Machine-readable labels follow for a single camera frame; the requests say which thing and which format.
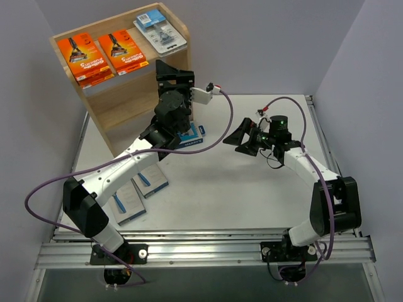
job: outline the shelf board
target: shelf board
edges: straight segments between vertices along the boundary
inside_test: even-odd
[[[88,97],[104,131],[152,111],[158,103],[156,73],[127,81]]]

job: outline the barcode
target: barcode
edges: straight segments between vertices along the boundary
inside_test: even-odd
[[[141,23],[146,24],[148,22],[151,22],[151,19],[148,14],[141,14],[138,16],[138,19],[140,20]]]

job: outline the wooden shelf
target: wooden shelf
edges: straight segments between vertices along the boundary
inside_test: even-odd
[[[62,39],[70,38],[74,35],[78,35],[79,33],[86,32],[91,35],[91,38],[94,40],[95,44],[97,44],[99,50],[103,53],[103,50],[98,43],[98,38],[100,36],[113,33],[114,31],[125,29],[129,32],[130,36],[144,53],[147,61],[152,64],[156,59],[159,58],[158,53],[133,24],[136,16],[152,9],[158,9],[187,41],[186,49],[164,57],[164,60],[173,67],[190,70],[191,58],[189,31],[187,27],[179,20],[179,18],[176,17],[165,5],[163,5],[163,3],[154,3],[142,8],[134,9],[111,18],[55,35],[49,39],[67,77],[69,78],[79,97],[82,99],[88,110],[88,113],[91,115],[99,132],[114,155],[117,155],[116,150],[114,150],[112,147],[110,139],[107,135],[107,131],[121,126],[130,120],[133,120],[134,118],[137,118],[154,109],[158,102],[155,72],[139,75],[134,79],[124,82],[123,84],[116,84],[111,80],[110,82],[114,86],[109,88],[101,87],[104,89],[100,92],[93,94],[92,96],[86,96],[77,84],[56,42]],[[116,70],[110,64],[108,57],[105,55],[105,53],[103,54],[115,76],[125,77],[124,75],[117,75]]]

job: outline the robotic arm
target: robotic arm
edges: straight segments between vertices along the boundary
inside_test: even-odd
[[[156,61],[159,102],[150,125],[117,158],[138,150],[163,148],[174,150],[181,142],[179,133],[190,129],[192,102],[208,104],[213,90],[194,88],[192,71],[175,69]],[[134,175],[167,156],[164,152],[149,152],[119,161],[80,180],[68,178],[64,183],[63,210],[85,237],[93,238],[104,249],[124,261],[130,259],[130,246],[109,222],[102,210],[109,198]]]
[[[283,234],[283,253],[291,259],[292,255],[301,251],[299,247],[307,248],[330,232],[329,210],[324,188],[319,181],[319,175],[306,158],[301,142],[292,140],[292,134],[288,131],[288,118],[277,115],[267,119],[262,111],[258,111],[257,115],[260,117],[259,124],[250,118],[244,118],[238,129],[223,142],[235,145],[237,146],[235,151],[251,156],[256,156],[259,149],[271,150],[282,165],[296,172],[312,190],[309,219]],[[242,143],[245,134],[249,135],[249,140]],[[313,158],[312,160],[321,171],[331,196],[335,232],[359,227],[361,213],[356,181],[352,177],[341,177],[317,160]]]

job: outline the metal bracket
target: metal bracket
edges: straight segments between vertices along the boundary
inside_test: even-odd
[[[308,248],[301,248],[301,253],[293,259],[288,259],[286,254],[283,252],[283,247],[281,242],[261,242],[260,251],[263,262],[306,262],[316,261],[316,253],[310,255],[308,253]]]
[[[148,249],[149,246],[147,244],[130,244],[128,245],[130,250],[130,254],[132,257],[129,259],[123,259],[129,264],[146,264],[148,257]],[[108,255],[106,255],[99,247],[99,245],[93,246],[93,251],[91,253],[91,258],[89,263],[92,266],[110,266],[114,264],[118,264],[115,259],[112,259]]]

